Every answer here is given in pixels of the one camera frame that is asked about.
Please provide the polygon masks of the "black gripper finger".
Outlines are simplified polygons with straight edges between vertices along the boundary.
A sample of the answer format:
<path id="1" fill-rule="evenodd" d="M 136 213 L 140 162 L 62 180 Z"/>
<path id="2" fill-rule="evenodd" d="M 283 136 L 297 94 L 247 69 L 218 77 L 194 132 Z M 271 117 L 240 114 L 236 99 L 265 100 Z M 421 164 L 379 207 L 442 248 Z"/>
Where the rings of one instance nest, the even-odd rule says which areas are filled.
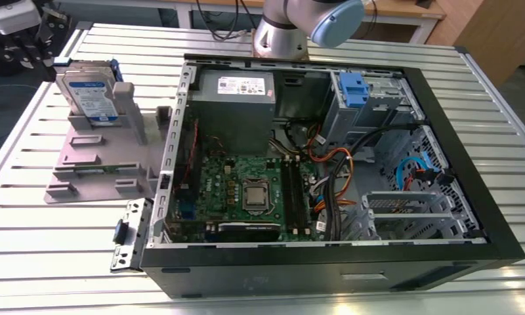
<path id="1" fill-rule="evenodd" d="M 68 15 L 58 5 L 42 5 L 39 39 L 48 44 L 62 45 L 68 32 Z"/>
<path id="2" fill-rule="evenodd" d="M 55 70 L 52 66 L 52 52 L 47 47 L 36 43 L 20 44 L 19 63 L 24 68 L 35 70 L 42 80 L 54 82 Z"/>

